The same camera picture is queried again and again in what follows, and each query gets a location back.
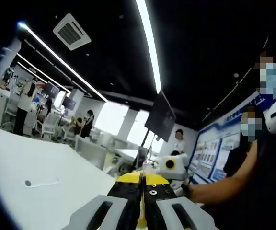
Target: office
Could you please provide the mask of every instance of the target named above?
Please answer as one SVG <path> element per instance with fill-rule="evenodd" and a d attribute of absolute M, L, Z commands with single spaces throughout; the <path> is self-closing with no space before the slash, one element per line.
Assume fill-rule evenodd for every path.
<path fill-rule="evenodd" d="M 228 150 L 239 142 L 242 108 L 255 99 L 257 108 L 262 104 L 251 80 L 254 65 L 263 48 L 275 47 L 276 40 L 267 30 L 249 26 L 259 22 L 255 12 L 248 10 L 244 17 L 231 10 L 219 17 L 195 9 L 201 11 L 195 18 L 188 13 L 193 8 L 183 5 L 163 19 L 165 8 L 150 3 L 148 20 L 140 15 L 140 3 L 104 9 L 96 4 L 86 9 L 86 18 L 78 6 L 54 6 L 49 10 L 54 13 L 45 17 L 30 14 L 3 46 L 0 138 L 8 144 L 0 145 L 0 190 L 23 229 L 66 227 L 76 210 L 97 195 L 107 195 L 114 177 L 129 171 L 142 143 L 154 165 L 174 151 L 192 158 L 194 184 L 224 181 Z M 99 12 L 106 15 L 101 20 Z M 192 37 L 190 31 L 201 26 L 209 33 Z M 165 108 L 175 115 L 167 140 L 145 127 L 161 90 L 169 105 Z M 22 95 L 32 98 L 27 110 L 19 106 Z M 19 110 L 20 118 L 25 117 L 20 124 L 12 101 L 25 111 Z M 6 148 L 11 149 L 7 156 Z M 96 153 L 96 161 L 90 152 Z M 73 198 L 63 199 L 62 191 Z M 58 199 L 50 199 L 53 194 Z M 22 207 L 31 197 L 36 202 Z M 37 205 L 29 214 L 29 207 Z M 49 218 L 39 221 L 36 215 Z"/>

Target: monitor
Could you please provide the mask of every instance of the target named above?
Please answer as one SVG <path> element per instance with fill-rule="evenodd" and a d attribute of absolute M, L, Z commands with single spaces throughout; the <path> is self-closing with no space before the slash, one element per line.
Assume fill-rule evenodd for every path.
<path fill-rule="evenodd" d="M 54 99 L 57 97 L 59 89 L 52 83 L 48 82 L 44 87 L 44 92 L 49 95 L 50 98 Z"/>
<path fill-rule="evenodd" d="M 69 110 L 73 110 L 75 107 L 75 104 L 76 102 L 68 97 L 65 97 L 65 99 L 62 102 L 62 105 Z"/>
<path fill-rule="evenodd" d="M 175 114 L 161 90 L 155 99 L 152 110 L 144 126 L 158 137 L 168 142 L 175 119 Z"/>

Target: screw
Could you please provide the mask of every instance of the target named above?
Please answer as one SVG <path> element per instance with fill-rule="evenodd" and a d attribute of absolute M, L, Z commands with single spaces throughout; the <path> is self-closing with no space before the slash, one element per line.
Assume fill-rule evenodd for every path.
<path fill-rule="evenodd" d="M 150 193 L 151 195 L 156 195 L 156 194 L 157 194 L 157 192 L 156 192 L 155 190 L 151 190 L 149 193 Z"/>

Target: face mask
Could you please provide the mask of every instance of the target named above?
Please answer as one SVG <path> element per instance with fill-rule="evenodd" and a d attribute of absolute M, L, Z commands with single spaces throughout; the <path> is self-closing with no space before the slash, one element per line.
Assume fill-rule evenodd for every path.
<path fill-rule="evenodd" d="M 242 135 L 248 137 L 249 142 L 255 141 L 262 131 L 261 118 L 248 118 L 245 123 L 240 124 Z"/>
<path fill-rule="evenodd" d="M 266 99 L 276 99 L 276 63 L 266 63 L 266 69 L 259 70 L 259 93 Z"/>

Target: air conditioning vent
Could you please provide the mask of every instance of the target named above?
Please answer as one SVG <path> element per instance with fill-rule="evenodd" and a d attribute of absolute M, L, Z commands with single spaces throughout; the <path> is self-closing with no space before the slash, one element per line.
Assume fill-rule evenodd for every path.
<path fill-rule="evenodd" d="M 58 23 L 53 32 L 69 50 L 74 50 L 91 42 L 89 36 L 70 13 Z"/>

